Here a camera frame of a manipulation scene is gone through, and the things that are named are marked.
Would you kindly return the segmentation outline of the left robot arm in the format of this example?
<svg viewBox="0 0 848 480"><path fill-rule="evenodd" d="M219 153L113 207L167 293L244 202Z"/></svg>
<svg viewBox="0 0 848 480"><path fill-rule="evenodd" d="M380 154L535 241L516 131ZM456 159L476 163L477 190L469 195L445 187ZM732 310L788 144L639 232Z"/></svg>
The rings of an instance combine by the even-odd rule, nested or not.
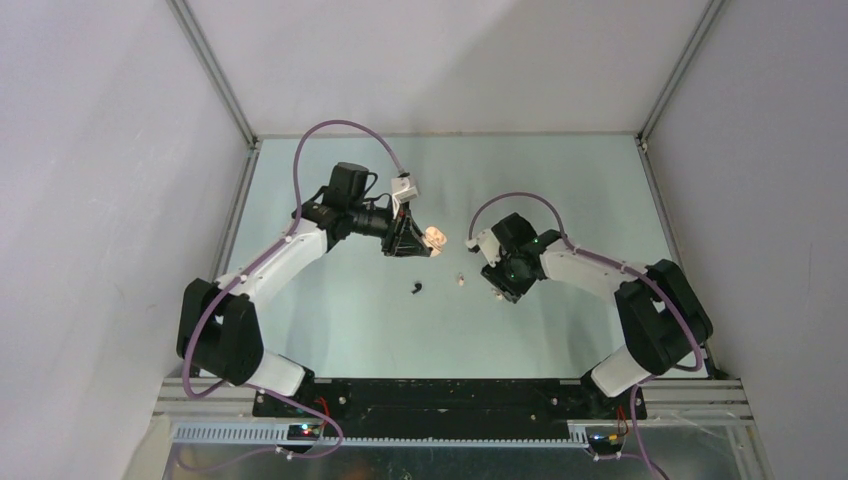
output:
<svg viewBox="0 0 848 480"><path fill-rule="evenodd" d="M210 282L192 281L182 302L176 352L186 368L197 367L222 381L271 390L292 416L304 416L316 403L315 388L304 382L306 367L267 348L258 314L296 275L351 234L377 238L387 257L434 257L447 237L415 223L410 199L413 179L392 180L390 200L378 207L368 197L370 171L340 162L328 185L294 212L286 232L248 266Z"/></svg>

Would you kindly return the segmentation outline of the pink earbud charging case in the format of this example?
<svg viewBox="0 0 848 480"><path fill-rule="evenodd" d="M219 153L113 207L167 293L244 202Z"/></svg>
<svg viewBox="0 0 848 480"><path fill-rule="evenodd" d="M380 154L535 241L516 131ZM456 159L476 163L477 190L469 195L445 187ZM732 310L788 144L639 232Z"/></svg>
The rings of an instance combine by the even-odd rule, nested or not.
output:
<svg viewBox="0 0 848 480"><path fill-rule="evenodd" d="M423 241L429 249L429 257L440 255L447 243L447 236L437 227L428 226L424 231Z"/></svg>

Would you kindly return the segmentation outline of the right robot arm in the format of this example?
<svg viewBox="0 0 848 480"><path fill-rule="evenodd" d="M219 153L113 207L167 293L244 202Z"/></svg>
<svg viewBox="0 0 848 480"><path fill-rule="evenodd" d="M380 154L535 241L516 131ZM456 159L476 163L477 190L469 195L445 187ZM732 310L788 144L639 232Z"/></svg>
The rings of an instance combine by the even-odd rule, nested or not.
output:
<svg viewBox="0 0 848 480"><path fill-rule="evenodd" d="M623 392L697 355L713 333L704 307L671 260L645 265L610 259L573 244L558 230L538 233L517 213L467 239L466 246L483 255L483 278L511 303L550 280L615 306L624 344L581 379L581 402L593 417L610 416Z"/></svg>

